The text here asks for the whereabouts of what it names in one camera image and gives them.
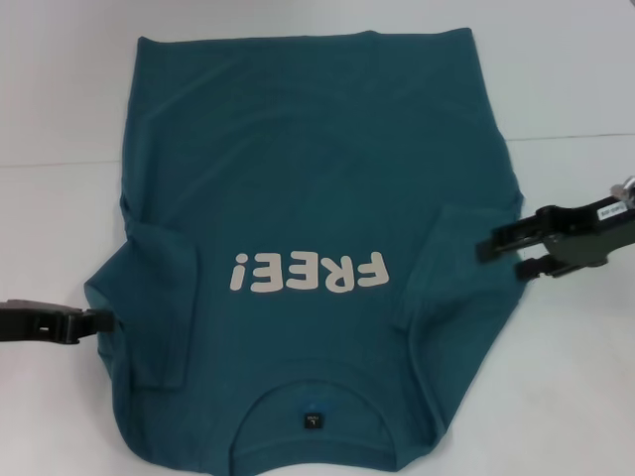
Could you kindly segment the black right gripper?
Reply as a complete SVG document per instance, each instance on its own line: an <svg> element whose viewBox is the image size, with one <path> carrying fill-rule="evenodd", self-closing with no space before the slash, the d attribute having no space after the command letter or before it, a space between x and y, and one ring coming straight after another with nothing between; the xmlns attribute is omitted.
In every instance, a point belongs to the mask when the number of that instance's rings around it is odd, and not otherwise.
<svg viewBox="0 0 635 476"><path fill-rule="evenodd" d="M476 245L475 253L479 262L492 262L542 243L551 255L518 263L518 281L561 278L606 265L612 252L634 244L634 209L614 197L579 207L545 206L530 217L495 228Z"/></svg>

